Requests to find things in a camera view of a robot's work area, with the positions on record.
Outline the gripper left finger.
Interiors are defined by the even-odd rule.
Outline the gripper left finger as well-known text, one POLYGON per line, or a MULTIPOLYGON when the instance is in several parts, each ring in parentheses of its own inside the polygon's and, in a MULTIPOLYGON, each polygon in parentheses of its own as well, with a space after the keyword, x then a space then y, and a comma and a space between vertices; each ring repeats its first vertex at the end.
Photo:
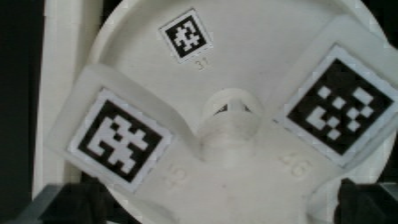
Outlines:
POLYGON ((102 183, 49 184, 10 224, 140 224, 102 183))

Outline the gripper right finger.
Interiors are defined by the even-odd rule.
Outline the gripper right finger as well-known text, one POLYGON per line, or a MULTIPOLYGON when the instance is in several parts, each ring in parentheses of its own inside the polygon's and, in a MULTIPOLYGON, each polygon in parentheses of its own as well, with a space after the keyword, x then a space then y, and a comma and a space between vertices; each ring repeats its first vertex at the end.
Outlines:
POLYGON ((398 224, 398 183, 342 179, 331 224, 398 224))

